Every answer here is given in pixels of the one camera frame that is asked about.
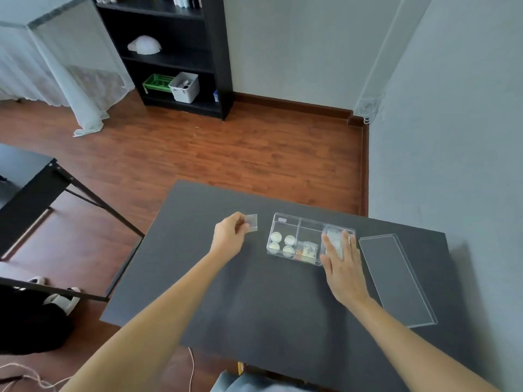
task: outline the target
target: clear plastic organizer box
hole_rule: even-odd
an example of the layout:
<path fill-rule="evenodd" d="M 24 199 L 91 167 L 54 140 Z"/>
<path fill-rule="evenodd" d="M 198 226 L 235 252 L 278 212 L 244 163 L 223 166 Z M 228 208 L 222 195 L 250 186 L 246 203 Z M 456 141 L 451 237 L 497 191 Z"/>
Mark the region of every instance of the clear plastic organizer box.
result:
<path fill-rule="evenodd" d="M 320 255 L 325 254 L 322 234 L 327 234 L 340 257 L 343 257 L 341 247 L 343 230 L 349 234 L 356 234 L 352 228 L 275 213 L 267 240 L 267 253 L 322 267 Z"/>

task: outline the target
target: black fabric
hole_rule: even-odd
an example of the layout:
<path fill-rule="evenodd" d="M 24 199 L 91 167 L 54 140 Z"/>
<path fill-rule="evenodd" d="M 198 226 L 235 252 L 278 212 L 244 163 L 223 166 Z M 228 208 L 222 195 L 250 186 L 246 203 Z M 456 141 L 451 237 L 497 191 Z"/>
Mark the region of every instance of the black fabric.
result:
<path fill-rule="evenodd" d="M 48 296 L 0 286 L 0 354 L 27 355 L 63 345 L 73 325 L 58 305 L 43 305 Z"/>

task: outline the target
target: wooden floor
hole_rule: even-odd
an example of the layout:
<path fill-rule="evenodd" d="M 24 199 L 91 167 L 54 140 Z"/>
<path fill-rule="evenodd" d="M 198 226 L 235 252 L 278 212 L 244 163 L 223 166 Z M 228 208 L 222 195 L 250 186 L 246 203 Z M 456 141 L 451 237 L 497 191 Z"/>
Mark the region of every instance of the wooden floor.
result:
<path fill-rule="evenodd" d="M 42 102 L 0 103 L 0 142 L 55 157 L 139 229 L 147 231 L 177 179 L 200 181 L 282 200 L 360 212 L 361 128 L 344 120 L 235 103 L 226 122 L 142 105 L 133 92 L 109 110 L 100 133 L 73 138 L 69 108 Z M 103 294 L 136 237 L 103 210 L 64 193 L 54 212 L 7 262 L 0 275 L 49 277 L 60 287 Z M 98 320 L 105 304 L 81 302 L 76 328 L 61 349 L 19 362 L 56 382 L 74 374 L 117 327 Z M 209 391 L 236 362 L 196 352 L 193 392 Z M 186 348 L 173 356 L 161 391 L 187 391 Z M 0 377 L 19 374 L 0 370 Z M 37 390 L 19 382 L 15 392 Z"/>

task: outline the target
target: green basket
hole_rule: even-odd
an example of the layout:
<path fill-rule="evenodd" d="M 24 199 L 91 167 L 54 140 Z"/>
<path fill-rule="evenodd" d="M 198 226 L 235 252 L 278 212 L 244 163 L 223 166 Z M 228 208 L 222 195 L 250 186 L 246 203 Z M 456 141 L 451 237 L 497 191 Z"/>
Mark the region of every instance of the green basket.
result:
<path fill-rule="evenodd" d="M 152 76 L 147 78 L 147 80 L 143 81 L 142 86 L 146 93 L 149 93 L 147 92 L 148 89 L 171 93 L 169 84 L 173 79 L 174 77 L 171 76 L 163 76 L 161 74 L 154 73 Z"/>

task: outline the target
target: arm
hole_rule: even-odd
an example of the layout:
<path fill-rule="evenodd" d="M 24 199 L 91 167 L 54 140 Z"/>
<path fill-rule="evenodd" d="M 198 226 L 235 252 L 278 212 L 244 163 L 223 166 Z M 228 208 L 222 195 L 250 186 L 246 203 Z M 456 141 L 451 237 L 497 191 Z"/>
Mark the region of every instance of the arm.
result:
<path fill-rule="evenodd" d="M 62 392 L 150 390 L 214 277 L 241 249 L 244 217 L 235 213 L 216 224 L 209 253 L 96 351 Z"/>
<path fill-rule="evenodd" d="M 356 237 L 343 232 L 343 261 L 327 236 L 321 260 L 334 297 L 361 322 L 412 392 L 499 391 L 390 316 L 367 291 Z"/>

